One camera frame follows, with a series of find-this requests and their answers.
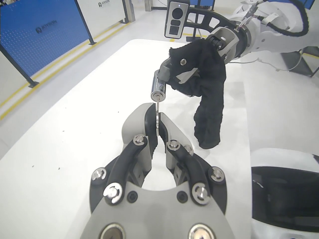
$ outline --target white robot body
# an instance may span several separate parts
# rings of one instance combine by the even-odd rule
[[[230,20],[240,21],[248,12],[253,3],[260,0],[247,0],[238,7]],[[289,53],[308,46],[319,46],[319,22],[313,12],[306,10],[309,20],[309,32],[301,37],[292,37],[280,34],[266,26],[257,18],[252,18],[246,29],[249,31],[251,41],[241,56],[250,52],[267,50],[274,53]],[[270,22],[278,28],[291,32],[302,30],[302,19],[298,9],[291,3],[263,2],[258,5],[256,16],[270,16]]]

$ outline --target screw hole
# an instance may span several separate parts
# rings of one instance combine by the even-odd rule
[[[137,199],[138,199],[138,194],[134,190],[130,191],[129,194],[127,195],[127,201],[129,203],[134,203],[136,202]]]
[[[180,203],[185,203],[187,202],[188,200],[188,195],[186,192],[184,192],[183,190],[179,191],[177,193],[177,200],[180,202]]]

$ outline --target yellow floor line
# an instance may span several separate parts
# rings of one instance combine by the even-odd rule
[[[108,28],[107,30],[103,31],[102,33],[100,33],[99,35],[95,36],[94,39],[97,39],[98,37],[100,37],[101,35],[105,34],[106,32],[112,30],[113,28],[117,27],[120,23],[116,23],[115,25],[113,25],[112,27]],[[33,80],[36,80],[40,75],[42,75],[43,73],[45,73],[46,71],[48,71],[49,69],[51,69],[52,67],[54,67],[56,64],[60,63],[62,60],[66,59],[67,57],[69,57],[70,55],[72,55],[73,53],[75,53],[76,51],[78,51],[79,49],[83,48],[84,46],[87,45],[87,42],[89,40],[84,41],[81,45],[77,46],[74,49],[71,49],[71,51],[69,51],[67,54],[63,55],[61,58],[59,58],[58,60],[54,61],[52,64],[47,65],[46,67],[44,67],[40,72],[38,72],[36,75],[32,76],[31,78]],[[17,89],[15,92],[13,92],[6,100],[4,100],[1,104],[0,107],[2,107],[4,104],[6,104],[10,99],[12,99],[17,93],[19,93],[22,89],[24,89],[25,87],[29,86],[29,83],[25,83],[23,86],[21,86],[19,89]]]
[[[100,37],[101,35],[103,35],[103,34],[105,34],[106,32],[112,30],[113,28],[117,27],[119,24],[120,24],[120,23],[117,23],[117,24],[111,26],[110,28],[106,29],[104,32],[102,32],[102,33],[98,34],[97,36],[95,36],[94,39],[97,39],[97,38]]]
[[[187,35],[187,36],[193,36],[192,33],[183,33],[183,35]]]
[[[308,54],[308,53],[303,53],[303,54],[304,54],[304,55],[307,55],[307,56],[309,56],[309,57],[319,58],[319,57],[314,56],[314,55],[312,55],[312,54]]]
[[[84,54],[86,54],[88,51],[92,50],[92,48],[96,47],[97,45],[99,45],[101,42],[105,41],[106,39],[110,38],[112,35],[116,34],[118,31],[122,30],[123,28],[127,27],[130,23],[127,23],[124,26],[121,26],[120,28],[116,29],[115,31],[113,31],[111,34],[109,34],[108,36],[106,36],[105,38],[101,39],[99,42],[97,42],[96,44],[92,45],[91,47],[89,47],[88,49],[84,50],[83,52],[81,52],[80,54],[78,54],[77,56],[75,56],[73,59],[69,60],[67,63],[65,63],[63,66],[59,67],[56,71],[54,71],[52,74],[48,75],[45,79],[43,79],[41,81],[41,83],[37,84],[33,89],[31,89],[28,93],[26,93],[23,97],[21,97],[16,103],[14,103],[10,108],[8,108],[1,116],[0,116],[0,120],[3,120],[5,116],[7,116],[12,110],[14,110],[23,100],[25,100],[29,95],[31,95],[37,88],[39,88],[41,85],[43,85],[45,82],[47,82],[50,78],[52,78],[53,76],[55,76],[57,73],[59,73],[61,70],[63,70],[64,68],[66,68],[68,65],[70,65],[72,62],[74,62],[75,60],[77,60],[78,58],[80,58],[81,56],[83,56]]]

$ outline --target metal cylinder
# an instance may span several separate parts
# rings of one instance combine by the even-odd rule
[[[153,78],[153,85],[152,85],[152,92],[151,92],[151,99],[155,102],[162,102],[166,95],[166,83],[157,77],[158,70],[154,73]]]

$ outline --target metal screw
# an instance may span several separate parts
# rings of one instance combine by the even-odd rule
[[[170,150],[178,150],[180,148],[180,143],[177,140],[171,140],[167,143]]]
[[[185,58],[183,58],[183,59],[180,61],[180,65],[181,65],[181,66],[186,65],[186,63],[187,63],[187,61],[186,61]]]
[[[117,203],[121,199],[122,194],[123,188],[117,182],[109,184],[103,191],[103,196],[105,196],[108,199],[106,200],[107,204]]]
[[[113,199],[113,198],[115,198],[116,196],[117,196],[117,192],[118,192],[118,190],[115,188],[115,187],[111,187],[111,188],[109,188],[109,190],[107,191],[107,197],[109,198],[109,199]]]
[[[92,173],[92,181],[94,180],[104,180],[106,177],[106,170],[104,168],[98,168]]]
[[[143,140],[144,140],[144,135],[142,134],[136,135],[134,136],[133,143],[137,146],[142,146],[144,144]]]
[[[225,179],[224,172],[218,167],[212,167],[212,175],[211,178],[215,182],[222,182]]]
[[[192,148],[190,145],[185,145],[184,148],[185,148],[185,150],[188,151],[188,153],[189,153],[190,155],[193,156],[194,150],[193,150],[193,148]]]
[[[141,143],[143,141],[143,139],[144,138],[142,136],[138,136],[137,139],[136,139],[136,142],[137,143]]]
[[[207,198],[207,190],[204,187],[198,187],[196,190],[197,197],[201,200]]]
[[[210,196],[208,196],[208,192],[205,188],[205,184],[198,182],[192,187],[192,195],[194,200],[202,205],[208,204],[210,200]]]
[[[117,223],[109,224],[101,233],[100,239],[125,238],[124,229]]]
[[[209,236],[209,233],[205,229],[199,228],[194,232],[193,238],[194,239],[210,239],[211,237]]]
[[[188,239],[214,239],[214,234],[206,225],[196,224],[190,229]]]

